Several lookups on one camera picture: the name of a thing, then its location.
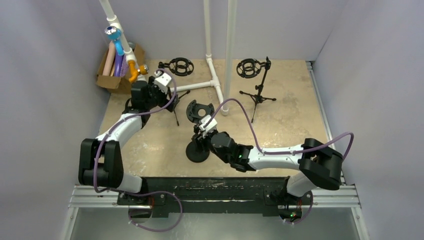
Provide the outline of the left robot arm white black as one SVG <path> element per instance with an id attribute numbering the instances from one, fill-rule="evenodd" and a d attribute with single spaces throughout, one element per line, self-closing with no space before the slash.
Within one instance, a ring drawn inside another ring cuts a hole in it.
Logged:
<path id="1" fill-rule="evenodd" d="M 119 120 L 96 138 L 81 142 L 78 181 L 93 186 L 100 193 L 116 190 L 139 194 L 145 179 L 124 171 L 122 147 L 142 130 L 150 116 L 161 110 L 172 112 L 177 103 L 175 79 L 163 69 L 148 81 L 137 80 L 131 85 L 131 97 L 125 102 Z"/>

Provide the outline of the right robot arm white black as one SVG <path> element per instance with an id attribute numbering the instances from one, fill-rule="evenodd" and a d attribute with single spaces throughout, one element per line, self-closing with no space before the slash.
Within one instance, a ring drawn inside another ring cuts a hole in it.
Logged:
<path id="1" fill-rule="evenodd" d="M 284 183 L 286 195 L 300 198 L 307 192 L 321 188 L 336 191 L 341 186 L 343 155 L 315 138 L 302 144 L 283 148 L 259 148 L 236 143 L 227 132 L 197 131 L 187 145 L 185 154 L 194 163 L 205 161 L 213 153 L 238 172 L 263 169 L 298 170 Z"/>

